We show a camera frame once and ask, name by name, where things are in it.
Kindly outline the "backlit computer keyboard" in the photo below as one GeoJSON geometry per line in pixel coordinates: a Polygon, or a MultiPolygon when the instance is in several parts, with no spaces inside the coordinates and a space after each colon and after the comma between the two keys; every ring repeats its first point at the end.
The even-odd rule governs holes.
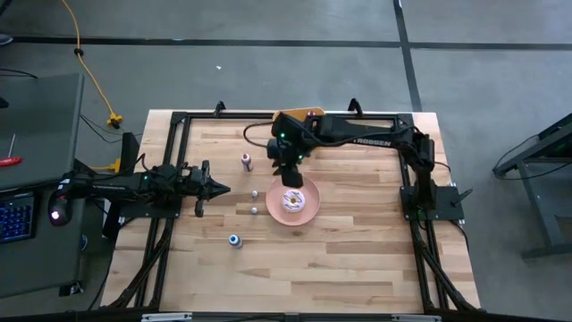
{"type": "Polygon", "coordinates": [[[0,244],[34,237],[36,197],[33,192],[0,196],[0,244]]]}

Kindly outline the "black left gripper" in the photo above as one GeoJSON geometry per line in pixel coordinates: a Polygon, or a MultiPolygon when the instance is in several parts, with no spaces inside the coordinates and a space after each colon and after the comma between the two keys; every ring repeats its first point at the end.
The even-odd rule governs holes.
{"type": "Polygon", "coordinates": [[[231,191],[230,187],[211,178],[208,160],[203,160],[200,167],[192,166],[190,168],[185,187],[187,195],[197,199],[194,208],[195,217],[204,215],[203,204],[205,200],[219,197],[231,191]]]}

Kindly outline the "yellow plug connector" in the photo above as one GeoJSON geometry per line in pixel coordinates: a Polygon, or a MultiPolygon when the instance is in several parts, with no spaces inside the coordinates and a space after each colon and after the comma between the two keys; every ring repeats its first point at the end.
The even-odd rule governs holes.
{"type": "Polygon", "coordinates": [[[91,165],[89,168],[93,171],[99,171],[99,172],[112,172],[112,173],[119,173],[120,169],[121,169],[121,159],[120,158],[116,158],[110,165],[98,165],[98,166],[93,166],[91,165]]]}

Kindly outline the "black upright box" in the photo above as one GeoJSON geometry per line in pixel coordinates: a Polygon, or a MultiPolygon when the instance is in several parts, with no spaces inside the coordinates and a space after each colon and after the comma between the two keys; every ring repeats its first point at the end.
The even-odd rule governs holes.
{"type": "Polygon", "coordinates": [[[134,172],[135,162],[139,156],[139,142],[132,132],[122,135],[121,161],[119,174],[130,175],[134,172]]]}

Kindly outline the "white frosted donut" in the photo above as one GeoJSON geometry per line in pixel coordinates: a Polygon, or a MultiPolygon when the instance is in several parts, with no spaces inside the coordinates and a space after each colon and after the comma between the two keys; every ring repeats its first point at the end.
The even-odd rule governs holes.
{"type": "Polygon", "coordinates": [[[298,213],[305,205],[306,197],[302,191],[286,190],[282,194],[282,208],[289,213],[298,213]]]}

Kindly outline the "grey metal table frame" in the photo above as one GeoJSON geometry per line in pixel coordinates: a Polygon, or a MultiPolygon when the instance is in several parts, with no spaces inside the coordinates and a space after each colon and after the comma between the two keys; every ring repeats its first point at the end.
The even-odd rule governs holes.
{"type": "Polygon", "coordinates": [[[532,145],[518,144],[492,169],[502,181],[508,180],[507,173],[518,172],[513,180],[523,184],[537,218],[543,246],[523,252],[522,258],[572,254],[572,237],[560,226],[566,220],[572,224],[572,113],[530,139],[532,145]]]}

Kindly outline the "grey desk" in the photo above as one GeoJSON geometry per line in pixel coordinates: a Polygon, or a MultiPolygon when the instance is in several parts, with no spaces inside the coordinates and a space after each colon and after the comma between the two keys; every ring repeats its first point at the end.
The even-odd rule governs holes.
{"type": "Polygon", "coordinates": [[[34,237],[0,244],[0,299],[74,284],[79,279],[80,236],[85,202],[72,202],[67,225],[53,226],[48,201],[71,171],[80,120],[84,79],[68,74],[0,84],[0,158],[16,134],[18,165],[0,167],[0,196],[33,192],[34,237]]]}

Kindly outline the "pink round plate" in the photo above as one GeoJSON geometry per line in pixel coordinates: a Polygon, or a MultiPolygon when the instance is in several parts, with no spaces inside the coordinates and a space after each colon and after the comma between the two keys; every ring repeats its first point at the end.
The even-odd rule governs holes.
{"type": "Polygon", "coordinates": [[[320,192],[309,178],[303,178],[303,186],[291,188],[284,186],[280,179],[275,180],[265,194],[265,204],[270,215],[279,223],[288,226],[299,226],[309,223],[318,213],[321,204],[320,192]],[[282,208],[282,194],[286,190],[302,191],[306,197],[306,205],[298,213],[289,213],[282,208]]]}

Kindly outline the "black lit computer mouse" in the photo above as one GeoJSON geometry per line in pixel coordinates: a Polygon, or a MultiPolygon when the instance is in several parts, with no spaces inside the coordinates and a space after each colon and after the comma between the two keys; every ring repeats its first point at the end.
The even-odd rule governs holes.
{"type": "Polygon", "coordinates": [[[64,226],[72,220],[72,203],[65,197],[51,199],[48,205],[49,221],[53,226],[64,226]]]}

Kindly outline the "yellow plastic bin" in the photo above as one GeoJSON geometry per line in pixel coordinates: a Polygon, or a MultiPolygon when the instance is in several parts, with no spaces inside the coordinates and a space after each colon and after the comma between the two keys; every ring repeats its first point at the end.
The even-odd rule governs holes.
{"type": "Polygon", "coordinates": [[[314,111],[315,116],[325,115],[325,111],[321,107],[292,108],[274,112],[272,120],[275,121],[280,114],[286,114],[297,119],[298,121],[304,122],[309,111],[314,111]]]}

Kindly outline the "silver frame bracket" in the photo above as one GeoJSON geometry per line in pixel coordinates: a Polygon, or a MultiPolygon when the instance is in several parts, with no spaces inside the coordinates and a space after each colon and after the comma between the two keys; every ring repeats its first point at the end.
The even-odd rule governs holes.
{"type": "Polygon", "coordinates": [[[140,322],[190,322],[193,319],[191,312],[171,312],[144,314],[140,322]]]}
{"type": "Polygon", "coordinates": [[[399,314],[392,315],[391,322],[442,322],[442,318],[432,315],[399,314]]]}

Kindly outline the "red-handled screwdriver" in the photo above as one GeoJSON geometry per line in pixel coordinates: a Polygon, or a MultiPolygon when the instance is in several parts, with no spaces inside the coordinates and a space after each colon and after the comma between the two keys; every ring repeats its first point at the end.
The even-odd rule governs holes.
{"type": "Polygon", "coordinates": [[[8,155],[6,157],[0,158],[0,167],[9,167],[13,165],[18,165],[23,161],[22,157],[13,156],[15,140],[16,140],[16,134],[12,136],[11,144],[8,150],[8,155]]]}

